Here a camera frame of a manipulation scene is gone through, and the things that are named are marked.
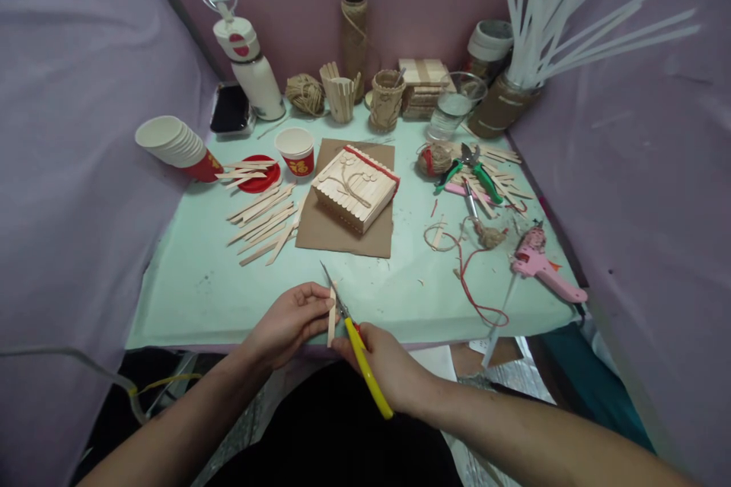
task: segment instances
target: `popsicle stick house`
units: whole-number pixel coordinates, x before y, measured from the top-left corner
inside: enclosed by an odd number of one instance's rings
[[[400,179],[385,165],[345,146],[320,172],[312,187],[333,215],[365,234],[395,196]]]

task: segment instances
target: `table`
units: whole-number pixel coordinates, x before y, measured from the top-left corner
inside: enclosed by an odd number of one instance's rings
[[[458,268],[458,251],[432,251],[423,239],[426,227],[438,221],[440,215],[445,216],[447,231],[457,234],[458,224],[467,214],[462,196],[444,192],[438,196],[434,217],[430,217],[435,202],[433,182],[423,178],[415,167],[417,149],[425,141],[426,124],[399,120],[392,133],[377,134],[368,127],[367,119],[368,110],[361,104],[355,108],[353,121],[345,126],[326,116],[289,119],[282,129],[300,126],[310,131],[315,137],[315,154],[323,137],[395,146],[394,170],[401,177],[401,186],[394,202],[390,259],[303,250],[295,247],[292,240],[284,246],[273,265],[266,266],[265,256],[241,267],[238,261],[259,246],[237,256],[240,245],[226,247],[237,228],[225,219],[256,196],[226,190],[220,183],[191,183],[145,272],[127,348],[238,343],[286,289],[309,281],[326,285],[320,260],[339,283],[339,291],[353,317],[390,330],[404,344],[485,338],[490,326],[470,305],[453,272]],[[269,127],[271,123],[259,123],[249,138],[213,139],[209,149],[224,164],[251,154],[268,154],[280,160],[274,148],[274,137],[279,129],[257,139]],[[462,128],[453,140],[475,141]],[[504,139],[491,145],[509,147]],[[284,183],[294,181],[296,178],[283,162],[281,166],[283,173],[286,172]],[[517,184],[524,190],[530,188],[518,165],[502,164],[500,169],[515,173]],[[292,197],[298,202],[309,191],[311,177],[297,182]],[[522,232],[532,226],[534,218],[544,220],[548,258],[564,266],[561,274],[572,283],[576,282],[538,200],[525,201],[528,220],[512,209],[498,208],[500,216],[493,221],[480,212],[486,225],[500,230],[508,228],[509,233],[499,247],[476,255],[470,264],[466,279],[478,304],[502,306],[512,277],[509,256],[517,248]],[[469,234],[469,240],[462,244],[465,259],[476,249],[476,236],[471,228]],[[442,245],[448,242],[444,238]],[[510,322],[500,330],[501,336],[544,333],[565,325],[574,317],[573,308],[536,279],[518,280],[506,312]],[[495,313],[487,316],[497,319]],[[338,326],[338,334],[343,333],[344,328]],[[323,345],[325,335],[316,337],[311,343]]]

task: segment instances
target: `red string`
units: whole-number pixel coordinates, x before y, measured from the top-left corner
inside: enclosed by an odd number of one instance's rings
[[[516,210],[517,212],[521,212],[521,213],[525,213],[525,212],[527,212],[527,211],[528,211],[528,206],[527,206],[527,205],[525,204],[525,202],[523,202],[522,200],[521,200],[520,202],[521,202],[521,203],[523,204],[523,209],[522,209],[522,210],[521,210],[521,209],[518,209],[518,208],[516,208],[516,207],[515,207],[515,206],[514,206],[513,204],[510,204],[510,205],[506,205],[506,206],[505,206],[505,208],[506,208],[506,209],[508,209],[508,208],[513,208],[513,209],[515,209],[515,210]]]
[[[380,171],[381,173],[383,173],[389,179],[395,181],[396,182],[396,189],[394,190],[394,195],[392,197],[394,197],[394,198],[396,197],[396,193],[398,192],[398,185],[401,183],[401,179],[399,179],[398,177],[396,177],[393,173],[391,173],[390,171],[388,171],[385,167],[379,166],[373,160],[371,160],[367,156],[364,156],[360,151],[357,151],[355,148],[351,148],[350,146],[345,145],[343,147],[343,150],[347,150],[351,154],[354,154],[355,156],[357,156],[358,158],[360,158],[361,161],[366,162],[369,166],[371,166],[374,169]]]
[[[471,253],[471,255],[467,258],[467,262],[464,263],[464,267],[462,266],[462,245],[459,243],[459,240],[452,236],[451,234],[447,234],[446,232],[442,232],[442,236],[449,236],[455,244],[457,244],[457,248],[459,249],[459,281],[462,283],[462,289],[464,289],[464,294],[467,295],[467,299],[470,301],[470,304],[474,306],[474,309],[477,311],[478,314],[480,314],[480,317],[483,319],[485,323],[490,324],[491,326],[495,327],[505,327],[508,323],[510,323],[510,318],[508,315],[503,312],[502,310],[498,310],[497,308],[492,307],[485,307],[477,304],[474,299],[472,298],[472,293],[470,293],[470,288],[467,286],[467,280],[464,279],[464,275],[467,273],[467,267],[470,265],[470,261],[472,260],[472,257],[477,255],[478,253],[482,253],[484,251],[488,251],[485,249],[482,250],[475,250]],[[505,318],[505,323],[495,323],[491,320],[488,320],[481,310],[488,310],[489,312],[497,312],[501,317]]]
[[[426,147],[424,152],[421,154],[424,156],[424,161],[426,162],[426,172],[430,177],[436,177],[436,173],[434,173],[434,164],[432,163],[432,149],[430,147]]]

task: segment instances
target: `pink glue gun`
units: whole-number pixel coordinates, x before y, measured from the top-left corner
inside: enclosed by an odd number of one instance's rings
[[[586,291],[575,288],[558,272],[546,258],[546,234],[543,232],[543,221],[534,226],[523,236],[516,252],[516,261],[512,264],[513,272],[523,276],[537,277],[555,294],[570,303],[586,302]]]

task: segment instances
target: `yellow scissors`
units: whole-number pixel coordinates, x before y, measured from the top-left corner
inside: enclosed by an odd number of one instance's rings
[[[333,291],[335,291],[337,309],[340,311],[340,315],[345,320],[345,328],[347,329],[348,336],[350,337],[350,344],[353,345],[353,351],[356,353],[356,360],[358,360],[360,372],[363,373],[365,383],[371,391],[371,396],[373,396],[373,401],[375,401],[375,404],[378,406],[378,410],[381,412],[384,419],[389,420],[393,418],[394,410],[391,409],[386,398],[383,396],[381,387],[378,385],[378,382],[376,382],[375,377],[373,376],[373,371],[371,371],[371,366],[366,359],[366,355],[363,353],[363,351],[366,350],[366,345],[363,344],[363,339],[360,338],[360,325],[353,321],[353,317],[350,315],[348,307],[345,303],[343,303],[343,299],[341,299],[337,293],[337,289],[335,288],[333,279],[330,277],[330,273],[327,271],[327,268],[325,268],[325,265],[322,264],[322,261],[320,261],[320,264],[325,271],[330,287],[332,287]]]

